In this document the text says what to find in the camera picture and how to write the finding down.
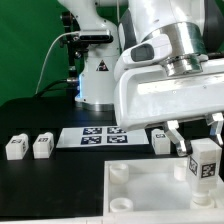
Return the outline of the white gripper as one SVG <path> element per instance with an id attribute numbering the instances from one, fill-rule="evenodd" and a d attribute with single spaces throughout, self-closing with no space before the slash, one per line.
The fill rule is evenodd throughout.
<path id="1" fill-rule="evenodd" d="M 163 65 L 173 48 L 162 34 L 122 52 L 115 70 L 114 108 L 117 125 L 125 131 L 163 124 L 180 157 L 192 153 L 179 133 L 179 122 L 206 116 L 210 137 L 223 145 L 224 58 L 198 58 L 202 71 L 170 76 Z"/>

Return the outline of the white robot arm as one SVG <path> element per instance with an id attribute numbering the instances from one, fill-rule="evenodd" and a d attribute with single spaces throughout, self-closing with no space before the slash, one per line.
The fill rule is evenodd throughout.
<path id="1" fill-rule="evenodd" d="M 223 144 L 224 16 L 215 0 L 122 0 L 118 25 L 122 54 L 114 67 L 114 107 L 126 131 L 161 126 L 179 155 L 193 144 L 178 132 L 185 121 L 205 119 Z"/>

